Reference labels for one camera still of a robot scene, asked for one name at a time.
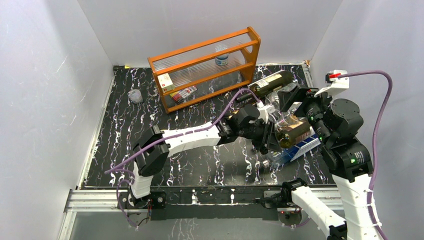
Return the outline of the brown wine bottle silver cap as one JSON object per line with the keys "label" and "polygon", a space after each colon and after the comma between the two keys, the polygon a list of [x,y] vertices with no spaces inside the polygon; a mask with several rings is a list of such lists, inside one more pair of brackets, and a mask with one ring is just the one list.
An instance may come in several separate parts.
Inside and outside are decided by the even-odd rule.
{"label": "brown wine bottle silver cap", "polygon": [[312,133],[311,125],[305,119],[279,128],[276,131],[276,138],[283,149],[289,149],[294,145],[308,138]]}

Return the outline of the clear round glass bottle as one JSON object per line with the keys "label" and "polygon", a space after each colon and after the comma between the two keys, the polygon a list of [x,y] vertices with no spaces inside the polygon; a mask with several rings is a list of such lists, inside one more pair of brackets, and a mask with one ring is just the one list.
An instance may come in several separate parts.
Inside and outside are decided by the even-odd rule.
{"label": "clear round glass bottle", "polygon": [[281,116],[282,112],[280,110],[280,98],[278,96],[278,92],[271,92],[266,96],[265,103],[267,106],[267,112],[270,115]]}

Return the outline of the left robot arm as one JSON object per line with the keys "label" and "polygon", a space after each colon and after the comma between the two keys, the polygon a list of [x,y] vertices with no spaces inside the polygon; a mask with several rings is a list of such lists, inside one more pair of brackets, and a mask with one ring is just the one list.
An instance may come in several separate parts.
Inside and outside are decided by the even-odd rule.
{"label": "left robot arm", "polygon": [[133,148],[134,169],[129,184],[126,204],[145,208],[152,203],[151,184],[167,160],[174,154],[200,148],[214,147],[234,142],[237,138],[251,140],[262,155],[281,152],[274,122],[268,108],[245,105],[222,118],[203,125],[175,130],[160,130],[157,125],[145,131]]}

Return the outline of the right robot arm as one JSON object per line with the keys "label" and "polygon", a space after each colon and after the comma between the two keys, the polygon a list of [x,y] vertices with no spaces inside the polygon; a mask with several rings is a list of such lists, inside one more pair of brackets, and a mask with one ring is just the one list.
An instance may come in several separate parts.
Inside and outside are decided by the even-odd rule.
{"label": "right robot arm", "polygon": [[294,114],[307,119],[317,134],[321,155],[340,194],[344,217],[335,214],[300,178],[282,184],[281,201],[304,210],[328,240],[384,239],[371,187],[377,169],[368,149],[356,138],[364,122],[359,106],[294,82],[277,95],[282,112],[300,103]]}

